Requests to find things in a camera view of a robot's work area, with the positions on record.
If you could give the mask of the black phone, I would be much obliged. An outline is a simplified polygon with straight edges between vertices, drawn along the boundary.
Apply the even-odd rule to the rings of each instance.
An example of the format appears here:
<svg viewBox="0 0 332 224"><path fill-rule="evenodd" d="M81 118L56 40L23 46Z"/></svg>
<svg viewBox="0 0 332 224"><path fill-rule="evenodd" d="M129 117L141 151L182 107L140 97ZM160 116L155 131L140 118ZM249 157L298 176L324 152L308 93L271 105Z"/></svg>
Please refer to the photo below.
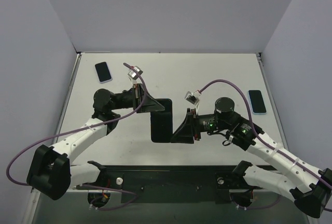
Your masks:
<svg viewBox="0 0 332 224"><path fill-rule="evenodd" d="M154 143L169 143L173 135L173 104L171 99L157 99L163 111L150 113L150 138Z"/></svg>

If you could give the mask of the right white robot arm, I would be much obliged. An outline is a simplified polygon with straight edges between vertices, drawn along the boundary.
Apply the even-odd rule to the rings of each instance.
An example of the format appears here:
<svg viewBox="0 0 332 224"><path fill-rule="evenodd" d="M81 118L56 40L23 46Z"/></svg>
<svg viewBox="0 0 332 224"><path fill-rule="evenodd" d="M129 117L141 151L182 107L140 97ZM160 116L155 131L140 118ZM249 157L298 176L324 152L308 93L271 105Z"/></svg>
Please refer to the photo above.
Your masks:
<svg viewBox="0 0 332 224"><path fill-rule="evenodd" d="M200 140L203 132L216 135L223 131L229 144L276 169L276 172L266 171L241 161L231 175L235 186L248 184L275 192L291 200L304 214L320 218L331 198L331 169L321 170L286 150L259 126L236 113L232 99L217 99L214 112L209 115L198 115L195 109L187 109L185 120L172 135L171 142L192 144Z"/></svg>

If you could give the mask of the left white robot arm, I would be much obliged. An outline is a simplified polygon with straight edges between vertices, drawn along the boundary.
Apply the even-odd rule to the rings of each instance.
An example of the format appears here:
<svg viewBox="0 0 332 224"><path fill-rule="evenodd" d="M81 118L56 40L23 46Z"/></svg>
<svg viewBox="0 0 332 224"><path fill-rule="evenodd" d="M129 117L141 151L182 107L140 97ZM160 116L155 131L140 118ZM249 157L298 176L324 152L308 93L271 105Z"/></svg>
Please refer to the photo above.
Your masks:
<svg viewBox="0 0 332 224"><path fill-rule="evenodd" d="M53 200L58 200L73 186L89 183L94 188L105 186L107 176L94 161L73 165L74 160L97 140L110 134L123 117L115 111L132 108L134 113L163 111L165 107L153 98L143 84L137 83L128 91L112 93L99 89L93 96L94 113L81 130L67 134L65 139L51 146L39 146L27 175L29 186Z"/></svg>

